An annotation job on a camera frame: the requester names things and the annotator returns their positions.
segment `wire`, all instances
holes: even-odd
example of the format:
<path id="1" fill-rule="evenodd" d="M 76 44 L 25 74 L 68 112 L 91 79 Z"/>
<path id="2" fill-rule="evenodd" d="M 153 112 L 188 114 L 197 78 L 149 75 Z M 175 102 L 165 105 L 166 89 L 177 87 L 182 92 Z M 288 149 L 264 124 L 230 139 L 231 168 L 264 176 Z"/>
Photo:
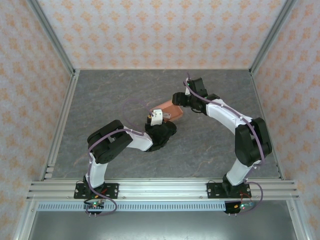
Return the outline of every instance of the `wire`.
<path id="1" fill-rule="evenodd" d="M 138 135 L 138 136 L 144 136 L 143 133 L 138 132 L 138 131 L 134 131 L 134 130 L 132 130 L 132 129 L 126 129 L 126 128 L 118 129 L 118 130 L 115 130 L 115 131 L 113 131 L 113 132 L 110 132 L 110 133 L 108 133 L 107 135 L 105 135 L 105 136 L 103 136 L 102 138 L 100 138 L 98 141 L 96 141 L 94 144 L 92 144 L 92 146 L 89 147 L 89 149 L 88 149 L 88 151 L 87 151 L 87 154 L 88 154 L 90 160 L 89 160 L 88 171 L 87 171 L 87 174 L 86 174 L 86 175 L 87 175 L 87 179 L 86 179 L 86 180 L 87 180 L 87 182 L 88 182 L 88 186 L 89 186 L 90 190 L 91 190 L 94 194 L 98 195 L 99 197 L 102 197 L 103 199 L 109 200 L 110 202 L 112 202 L 112 203 L 114 204 L 114 209 L 113 209 L 112 211 L 108 211 L 108 212 L 105 212 L 105 213 L 100 213 L 100 214 L 98 214 L 98 215 L 95 214 L 96 217 L 106 216 L 106 215 L 110 215 L 110 214 L 114 213 L 114 212 L 117 210 L 118 205 L 117 205 L 117 203 L 116 203 L 112 198 L 107 197 L 107 196 L 105 196 L 105 195 L 102 195 L 101 193 L 99 193 L 99 192 L 97 192 L 96 190 L 94 190 L 94 188 L 92 187 L 92 185 L 91 185 L 91 180 L 90 180 L 90 178 L 91 178 L 91 176 L 90 176 L 90 174 L 91 174 L 90 171 L 91 171 L 92 163 L 93 163 L 94 160 L 93 160 L 93 158 L 91 157 L 90 152 L 91 152 L 92 149 L 93 149 L 95 146 L 97 146 L 99 143 L 101 143 L 102 141 L 104 141 L 105 139 L 107 139 L 108 137 L 110 137 L 111 135 L 117 134 L 117 133 L 120 133 L 120 132 L 131 132 L 131 133 L 136 134 L 136 135 Z M 91 213 L 88 211 L 89 207 L 90 207 L 90 205 L 87 205 L 87 207 L 85 208 L 85 213 L 90 216 Z"/>
<path id="2" fill-rule="evenodd" d="M 84 200 L 83 203 L 84 203 L 84 204 L 87 204 L 87 205 L 90 205 L 91 203 L 88 202 L 88 201 L 90 201 L 90 200 L 92 200 L 92 199 L 89 198 L 89 199 L 87 199 L 87 200 Z"/>
<path id="3" fill-rule="evenodd" d="M 247 196 L 249 199 L 250 199 L 250 201 L 252 202 L 252 199 L 251 199 L 251 197 L 248 195 L 248 194 L 246 194 L 246 193 L 244 193 L 244 192 L 240 192 L 240 195 L 241 195 L 241 203 L 242 203 L 242 201 L 243 201 L 243 199 L 244 199 L 244 195 L 245 196 Z"/>
<path id="4" fill-rule="evenodd" d="M 143 129 L 141 129 L 140 127 L 138 127 L 137 125 L 135 125 L 134 123 L 130 122 L 127 117 L 126 117 L 126 114 L 125 114 L 125 106 L 128 102 L 138 102 L 140 103 L 142 106 L 145 107 L 145 109 L 148 110 L 149 114 L 153 117 L 154 115 L 152 114 L 152 111 L 149 110 L 149 108 L 147 107 L 147 105 L 142 101 L 142 100 L 139 100 L 139 99 L 136 99 L 136 98 L 129 98 L 127 99 L 123 105 L 122 105 L 122 116 L 124 118 L 124 120 L 129 124 L 131 125 L 132 127 L 134 127 L 135 129 L 139 129 L 142 133 L 144 133 L 145 131 Z"/>
<path id="5" fill-rule="evenodd" d="M 262 202 L 263 198 L 264 198 L 264 191 L 263 191 L 263 189 L 262 189 L 262 187 L 261 187 L 261 185 L 259 183 L 255 182 L 255 181 L 247 181 L 246 184 L 255 184 L 255 185 L 257 185 L 260 188 L 261 197 L 260 197 L 260 200 L 258 201 L 258 203 L 255 206 L 250 208 L 248 211 L 240 212 L 237 215 L 243 215 L 243 214 L 249 213 L 250 211 L 256 209 L 258 207 L 258 205 Z"/>

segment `orange floral pattern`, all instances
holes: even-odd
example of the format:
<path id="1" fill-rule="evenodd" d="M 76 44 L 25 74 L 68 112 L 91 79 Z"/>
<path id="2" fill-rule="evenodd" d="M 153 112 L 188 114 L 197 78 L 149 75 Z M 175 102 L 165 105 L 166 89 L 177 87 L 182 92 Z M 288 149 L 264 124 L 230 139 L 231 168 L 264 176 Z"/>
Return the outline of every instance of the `orange floral pattern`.
<path id="1" fill-rule="evenodd" d="M 78 69 L 248 69 L 285 0 L 39 2 Z"/>
<path id="2" fill-rule="evenodd" d="M 70 76 L 26 0 L 0 1 L 0 19 L 0 238 L 11 240 Z"/>
<path id="3" fill-rule="evenodd" d="M 254 76 L 273 143 L 320 236 L 320 4 L 298 1 Z"/>

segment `red wire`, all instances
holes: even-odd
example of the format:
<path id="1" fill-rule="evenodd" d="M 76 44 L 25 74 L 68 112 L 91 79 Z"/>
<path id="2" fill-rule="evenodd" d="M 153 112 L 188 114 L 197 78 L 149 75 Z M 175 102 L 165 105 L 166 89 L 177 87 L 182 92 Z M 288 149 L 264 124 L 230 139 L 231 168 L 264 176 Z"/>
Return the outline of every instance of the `red wire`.
<path id="1" fill-rule="evenodd" d="M 247 196 L 247 197 L 250 199 L 250 201 L 252 202 L 252 199 L 251 199 L 251 197 L 250 197 L 248 194 L 243 193 L 243 192 L 240 192 L 240 194 L 241 194 L 241 203 L 242 203 L 242 200 L 243 200 L 244 195 Z"/>
<path id="2" fill-rule="evenodd" d="M 106 191 L 108 190 L 108 188 L 104 189 L 101 194 L 104 194 Z"/>

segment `aluminum frame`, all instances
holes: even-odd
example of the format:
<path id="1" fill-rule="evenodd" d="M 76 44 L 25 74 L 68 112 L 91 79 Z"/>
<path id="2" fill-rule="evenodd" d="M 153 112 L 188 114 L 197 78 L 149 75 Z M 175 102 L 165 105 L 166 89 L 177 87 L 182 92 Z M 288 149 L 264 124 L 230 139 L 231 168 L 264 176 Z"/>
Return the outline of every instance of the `aluminum frame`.
<path id="1" fill-rule="evenodd" d="M 48 36 L 49 40 L 51 41 L 53 47 L 55 48 L 56 52 L 58 53 L 61 61 L 65 69 L 70 73 L 74 73 L 74 67 L 66 54 L 61 42 L 59 41 L 53 27 L 51 26 L 49 20 L 47 19 L 41 5 L 39 4 L 38 0 L 26 0 L 29 3 L 30 8 L 33 10 L 34 14 L 38 18 L 40 24 L 43 27 L 46 35 Z"/>
<path id="2" fill-rule="evenodd" d="M 72 74 L 69 84 L 67 87 L 66 94 L 64 96 L 63 104 L 61 106 L 59 120 L 57 123 L 57 126 L 55 128 L 54 137 L 52 140 L 52 144 L 50 147 L 50 151 L 46 160 L 46 164 L 44 165 L 44 168 L 42 169 L 42 174 L 40 176 L 40 181 L 43 181 L 46 178 L 52 177 L 52 172 L 54 170 L 54 166 L 56 163 L 60 143 L 62 140 L 62 136 L 65 130 L 65 126 L 68 119 L 69 110 L 71 107 L 72 99 L 75 94 L 78 78 L 79 78 L 80 70 L 76 70 L 74 74 Z"/>
<path id="3" fill-rule="evenodd" d="M 287 17 L 290 15 L 291 10 L 296 2 L 297 2 L 297 0 L 286 0 L 277 19 L 275 20 L 267 37 L 265 38 L 258 54 L 256 55 L 256 57 L 252 63 L 252 66 L 249 69 L 251 76 L 253 76 L 258 71 L 260 64 L 262 63 L 265 56 L 267 55 L 272 43 L 277 38 L 277 35 L 278 35 L 281 27 L 284 25 Z"/>
<path id="4" fill-rule="evenodd" d="M 119 183 L 118 203 L 143 202 L 197 202 L 232 201 L 236 198 L 208 199 L 207 182 L 209 180 L 220 183 L 221 179 L 210 178 L 112 178 L 109 183 Z M 74 199 L 76 182 L 80 179 L 45 179 L 34 181 L 27 195 L 26 210 L 16 231 L 15 240 L 28 239 L 39 202 L 77 203 L 81 199 Z M 280 178 L 249 179 L 257 182 L 263 189 L 263 201 L 283 200 L 287 202 L 292 224 L 298 240 L 312 240 L 306 219 L 301 213 L 303 209 L 295 181 Z M 258 201 L 261 193 L 255 184 L 250 184 L 252 199 Z"/>
<path id="5" fill-rule="evenodd" d="M 210 178 L 112 178 L 107 183 L 118 183 L 117 201 L 207 201 Z M 27 201 L 77 201 L 73 198 L 76 182 L 81 179 L 46 179 L 34 181 L 27 194 Z M 294 181 L 280 178 L 250 179 L 263 189 L 263 200 L 297 200 L 299 194 Z M 253 200 L 259 200 L 261 191 L 250 184 Z M 239 198 L 216 198 L 215 201 L 239 200 Z"/>

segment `orange block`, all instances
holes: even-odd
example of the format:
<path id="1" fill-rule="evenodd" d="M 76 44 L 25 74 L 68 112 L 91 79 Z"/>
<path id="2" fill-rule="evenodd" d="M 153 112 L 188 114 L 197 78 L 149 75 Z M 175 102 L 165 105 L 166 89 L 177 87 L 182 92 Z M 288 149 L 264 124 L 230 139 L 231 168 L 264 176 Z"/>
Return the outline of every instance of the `orange block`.
<path id="1" fill-rule="evenodd" d="M 173 122 L 179 118 L 181 118 L 184 114 L 180 106 L 173 105 L 172 101 L 166 101 L 165 103 L 162 103 L 154 108 L 151 109 L 153 111 L 154 109 L 161 109 L 163 113 L 171 114 L 170 119 L 169 118 L 163 118 L 164 121 L 170 121 Z"/>

